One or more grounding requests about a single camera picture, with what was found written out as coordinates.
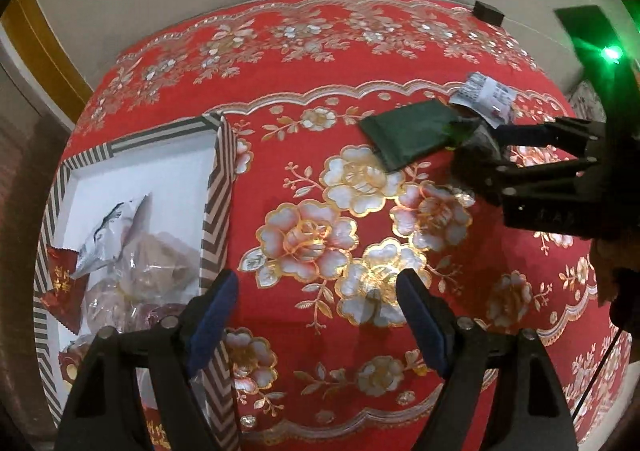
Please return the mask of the person's right hand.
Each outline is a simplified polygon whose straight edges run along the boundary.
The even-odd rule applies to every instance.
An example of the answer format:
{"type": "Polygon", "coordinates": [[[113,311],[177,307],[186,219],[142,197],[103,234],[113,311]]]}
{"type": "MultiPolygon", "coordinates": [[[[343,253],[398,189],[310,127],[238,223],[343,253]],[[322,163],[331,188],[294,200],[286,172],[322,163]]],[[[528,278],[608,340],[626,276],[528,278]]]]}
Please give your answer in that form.
{"type": "Polygon", "coordinates": [[[614,270],[618,268],[639,270],[639,240],[593,240],[589,259],[596,272],[598,305],[602,307],[605,303],[612,303],[618,294],[618,285],[614,282],[614,270]]]}

